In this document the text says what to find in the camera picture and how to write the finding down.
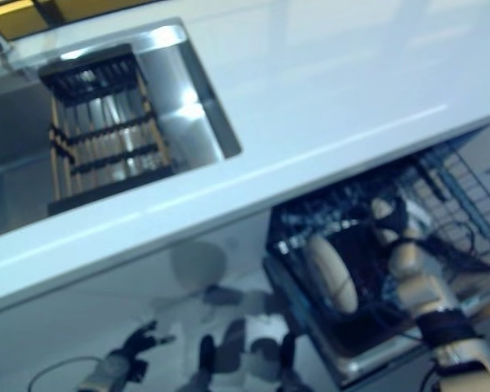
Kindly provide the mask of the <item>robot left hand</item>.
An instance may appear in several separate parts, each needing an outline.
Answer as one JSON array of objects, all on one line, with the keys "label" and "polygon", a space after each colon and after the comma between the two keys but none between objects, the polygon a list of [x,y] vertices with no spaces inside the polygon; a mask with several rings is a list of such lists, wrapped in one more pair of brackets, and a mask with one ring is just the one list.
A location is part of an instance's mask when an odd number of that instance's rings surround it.
[{"label": "robot left hand", "polygon": [[121,352],[126,357],[135,358],[138,354],[176,340],[174,335],[155,336],[158,321],[152,320],[137,328],[122,344]]}]

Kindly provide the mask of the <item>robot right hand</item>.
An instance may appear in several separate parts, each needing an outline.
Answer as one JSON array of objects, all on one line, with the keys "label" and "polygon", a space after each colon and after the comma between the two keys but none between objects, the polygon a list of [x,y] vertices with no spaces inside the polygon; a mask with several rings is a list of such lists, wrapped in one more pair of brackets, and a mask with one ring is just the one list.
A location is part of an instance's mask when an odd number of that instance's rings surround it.
[{"label": "robot right hand", "polygon": [[387,199],[376,197],[370,203],[372,230],[383,246],[403,237],[409,224],[407,204],[397,196]]}]

